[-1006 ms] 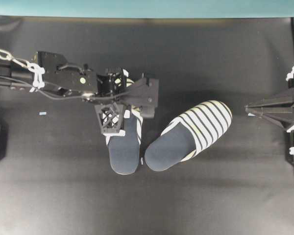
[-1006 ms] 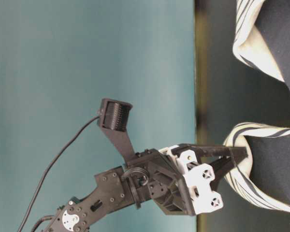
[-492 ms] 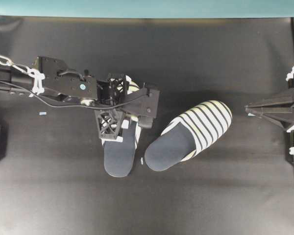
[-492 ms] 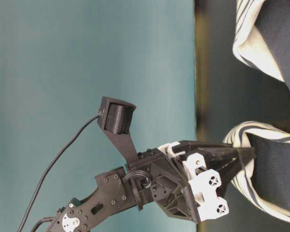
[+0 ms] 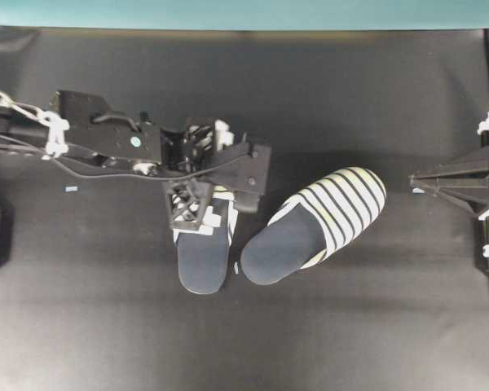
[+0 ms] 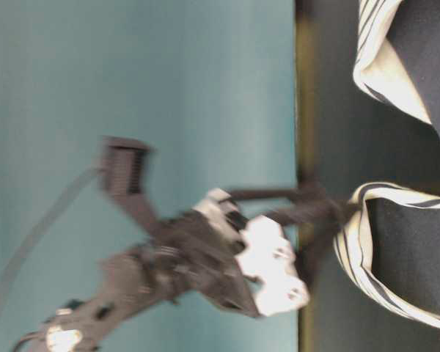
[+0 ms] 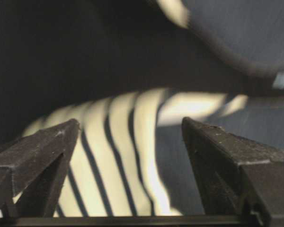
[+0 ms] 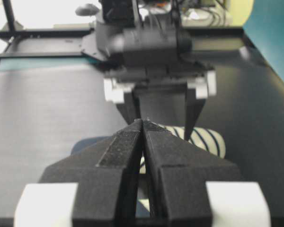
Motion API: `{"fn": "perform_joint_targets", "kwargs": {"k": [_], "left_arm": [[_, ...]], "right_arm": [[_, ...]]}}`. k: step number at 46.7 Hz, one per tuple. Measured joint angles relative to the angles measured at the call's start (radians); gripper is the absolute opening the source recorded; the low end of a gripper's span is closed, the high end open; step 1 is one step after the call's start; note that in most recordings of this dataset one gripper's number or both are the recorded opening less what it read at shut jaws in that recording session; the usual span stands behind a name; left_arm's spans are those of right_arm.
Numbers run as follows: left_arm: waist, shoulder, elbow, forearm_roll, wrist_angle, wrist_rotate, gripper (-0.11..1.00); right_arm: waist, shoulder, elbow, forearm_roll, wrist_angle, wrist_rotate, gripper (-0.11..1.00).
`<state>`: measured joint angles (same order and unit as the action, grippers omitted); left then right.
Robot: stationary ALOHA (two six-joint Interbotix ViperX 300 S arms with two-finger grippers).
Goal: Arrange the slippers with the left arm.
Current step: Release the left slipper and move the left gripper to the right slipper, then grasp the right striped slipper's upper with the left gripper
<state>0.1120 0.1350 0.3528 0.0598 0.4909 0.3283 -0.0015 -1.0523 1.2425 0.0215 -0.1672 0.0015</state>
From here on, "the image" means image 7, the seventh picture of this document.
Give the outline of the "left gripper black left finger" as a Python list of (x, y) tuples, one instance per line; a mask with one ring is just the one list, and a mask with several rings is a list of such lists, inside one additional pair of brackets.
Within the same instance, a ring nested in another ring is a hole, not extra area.
[(0, 145), (3, 216), (53, 216), (79, 131), (78, 121), (70, 119)]

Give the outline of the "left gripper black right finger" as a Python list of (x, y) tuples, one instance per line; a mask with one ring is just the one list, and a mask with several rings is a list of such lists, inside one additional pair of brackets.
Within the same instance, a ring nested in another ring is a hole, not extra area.
[(182, 135), (207, 215), (284, 227), (284, 150), (185, 117)]

